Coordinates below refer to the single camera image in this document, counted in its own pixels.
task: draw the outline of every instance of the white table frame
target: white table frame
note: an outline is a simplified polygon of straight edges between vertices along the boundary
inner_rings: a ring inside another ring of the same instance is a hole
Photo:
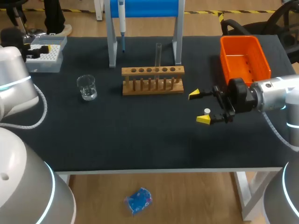
[[[270,180],[281,168],[195,168],[195,169],[130,169],[57,172],[69,184],[70,175],[140,174],[140,173],[200,173],[233,172],[238,189],[244,221],[253,221],[262,211],[262,198]],[[245,172],[256,172],[251,182]]]

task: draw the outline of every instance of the blue stand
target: blue stand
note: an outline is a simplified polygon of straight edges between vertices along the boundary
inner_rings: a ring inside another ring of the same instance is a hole
[[[181,65],[185,0],[125,0],[126,17],[176,17],[173,35],[175,65]],[[112,18],[118,18],[117,0],[105,0],[109,66],[116,66],[117,41]]]

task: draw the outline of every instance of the blue plastic bag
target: blue plastic bag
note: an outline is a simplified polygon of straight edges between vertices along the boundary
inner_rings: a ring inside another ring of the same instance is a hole
[[[135,194],[124,200],[133,215],[148,207],[152,201],[150,192],[145,188],[140,188]]]

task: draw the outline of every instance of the orange plastic basket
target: orange plastic basket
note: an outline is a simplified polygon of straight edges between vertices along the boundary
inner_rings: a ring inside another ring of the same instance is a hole
[[[247,86],[271,78],[271,69],[255,36],[223,36],[220,42],[220,58],[227,84],[232,78],[242,78]]]

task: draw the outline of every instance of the black table surface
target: black table surface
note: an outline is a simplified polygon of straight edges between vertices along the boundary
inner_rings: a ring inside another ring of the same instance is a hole
[[[295,74],[276,36],[258,36],[272,77]],[[188,101],[197,88],[222,79],[219,36],[184,37],[184,94],[122,96],[122,67],[153,66],[155,46],[163,45],[162,66],[173,65],[171,38],[126,38],[118,47],[117,67],[108,67],[106,38],[68,38],[59,73],[33,73],[45,94],[48,114],[33,130],[15,130],[55,171],[183,168],[282,167],[295,152],[274,135],[258,112],[238,114],[233,123],[196,123],[205,108],[221,109],[214,97]],[[83,102],[76,79],[96,78],[98,97]],[[30,125],[41,116],[39,104],[4,122]],[[285,111],[268,113],[288,140]]]

